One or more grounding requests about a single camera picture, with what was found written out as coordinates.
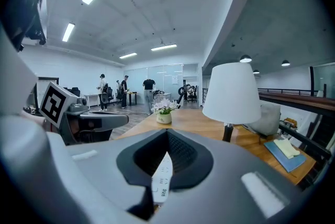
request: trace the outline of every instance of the wooden desk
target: wooden desk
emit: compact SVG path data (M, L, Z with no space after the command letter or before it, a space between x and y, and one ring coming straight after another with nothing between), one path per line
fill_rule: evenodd
M91 109L91 106L99 106L100 105L100 100L99 100L99 95L98 94L84 95L84 97L87 100L88 109ZM96 104L91 105L90 97L95 97L96 98Z
M133 128L129 129L118 139L162 128L173 128L176 130L192 132L220 141L222 140L225 130L222 122L207 118L205 115L203 115L203 112L200 109L177 109L172 112L171 124L159 124L156 122L156 115L153 114ZM245 129L241 125L234 126L234 130L231 136L231 143L237 144L247 149L261 160L266 162L268 165L282 173L295 185L298 184L307 175L307 173L315 164L315 160L312 157L307 155L305 152L300 151L301 154L306 156L306 162L304 162L300 167L293 170L292 172L287 173L282 165L277 161L277 159L263 145L264 142L266 141L262 139L261 144L259 144L259 136Z

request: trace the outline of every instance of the office chair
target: office chair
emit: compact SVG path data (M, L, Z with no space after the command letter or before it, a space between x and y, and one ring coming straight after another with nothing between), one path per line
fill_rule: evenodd
M122 96L122 94L121 94L121 90L120 90L120 89L117 89L117 90L116 90L116 104L121 103L122 98L123 98L123 96Z
M187 102L191 101L191 102L196 102L197 101L197 88L194 88L194 93L193 94L190 94L188 97L187 97Z
M72 88L72 94L76 96L80 96L80 90L78 89L78 87Z
M114 95L113 95L113 89L111 89L110 87L108 87L107 89L107 96L108 96L108 103L110 104L110 101L114 99Z

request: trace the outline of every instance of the table lamp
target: table lamp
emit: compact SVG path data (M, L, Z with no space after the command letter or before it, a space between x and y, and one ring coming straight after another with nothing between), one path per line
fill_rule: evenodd
M203 114L225 124L223 141L230 141L233 124L250 124L261 118L261 104L248 63L227 63L213 68Z

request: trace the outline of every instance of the concrete ceiling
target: concrete ceiling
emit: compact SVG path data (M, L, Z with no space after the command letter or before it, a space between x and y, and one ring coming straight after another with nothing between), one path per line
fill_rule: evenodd
M200 41L200 0L47 0L47 46L78 51L128 64L162 57L151 52L164 44L178 45L172 54L187 53ZM75 23L68 42L62 42L68 23ZM136 52L136 57L119 56Z
M320 0L248 0L233 30L203 73L248 54L261 74L335 60L334 28Z

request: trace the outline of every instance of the notebook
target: notebook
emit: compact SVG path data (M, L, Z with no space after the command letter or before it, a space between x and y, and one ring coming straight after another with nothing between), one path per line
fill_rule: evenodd
M292 159L288 159L273 141L264 143L264 146L266 146L273 156L275 156L288 173L301 166L306 161L306 157L302 154L295 156Z

